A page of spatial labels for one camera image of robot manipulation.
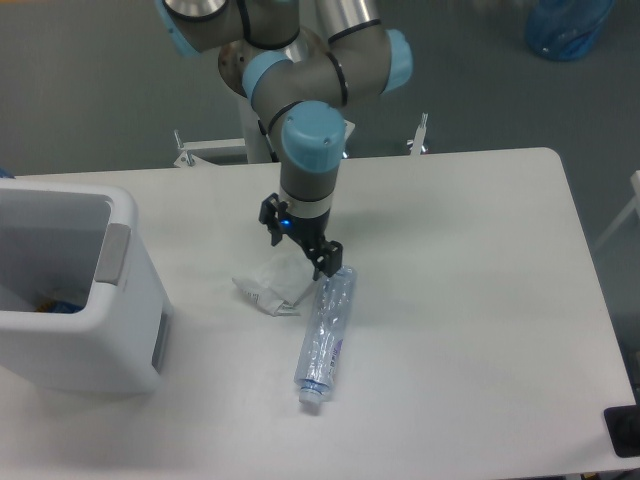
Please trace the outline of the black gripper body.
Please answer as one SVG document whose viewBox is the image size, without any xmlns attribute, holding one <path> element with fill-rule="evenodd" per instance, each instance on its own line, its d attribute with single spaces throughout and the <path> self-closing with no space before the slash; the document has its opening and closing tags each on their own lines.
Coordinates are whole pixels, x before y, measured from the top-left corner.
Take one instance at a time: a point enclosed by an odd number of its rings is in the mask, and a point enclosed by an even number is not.
<svg viewBox="0 0 640 480">
<path fill-rule="evenodd" d="M 293 215 L 285 203 L 280 203 L 277 212 L 282 234 L 301 247 L 319 249 L 326 241 L 325 230 L 329 221 L 329 210 L 320 216 L 303 218 Z"/>
</svg>

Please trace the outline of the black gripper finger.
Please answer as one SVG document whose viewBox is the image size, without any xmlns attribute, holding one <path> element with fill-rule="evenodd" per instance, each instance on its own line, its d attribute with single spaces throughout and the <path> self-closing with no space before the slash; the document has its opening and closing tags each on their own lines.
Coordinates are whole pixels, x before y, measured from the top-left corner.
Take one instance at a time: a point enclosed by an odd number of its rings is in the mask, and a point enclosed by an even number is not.
<svg viewBox="0 0 640 480">
<path fill-rule="evenodd" d="M 282 221 L 285 216 L 286 203 L 280 200 L 277 193 L 272 193 L 262 201 L 258 221 L 270 233 L 272 246 L 276 246 L 283 238 Z"/>
<path fill-rule="evenodd" d="M 343 245 L 337 241 L 329 241 L 325 236 L 304 241 L 302 249 L 314 267 L 314 280 L 322 275 L 331 278 L 343 265 Z"/>
</svg>

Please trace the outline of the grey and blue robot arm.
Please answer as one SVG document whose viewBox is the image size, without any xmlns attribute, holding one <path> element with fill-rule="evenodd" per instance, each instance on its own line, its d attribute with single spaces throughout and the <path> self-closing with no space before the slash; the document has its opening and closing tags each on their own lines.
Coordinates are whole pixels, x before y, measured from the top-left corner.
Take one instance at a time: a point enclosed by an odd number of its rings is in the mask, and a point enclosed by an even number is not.
<svg viewBox="0 0 640 480">
<path fill-rule="evenodd" d="M 296 1 L 159 1 L 156 9 L 186 56 L 233 42 L 247 47 L 244 96 L 281 165 L 279 190 L 262 202 L 259 221 L 273 245 L 289 237 L 315 276 L 333 276 L 343 247 L 325 230 L 346 142 L 340 110 L 408 82 L 405 36 L 384 28 L 373 1 L 319 1 L 327 49 L 294 61 L 285 51 L 302 32 Z"/>
</svg>

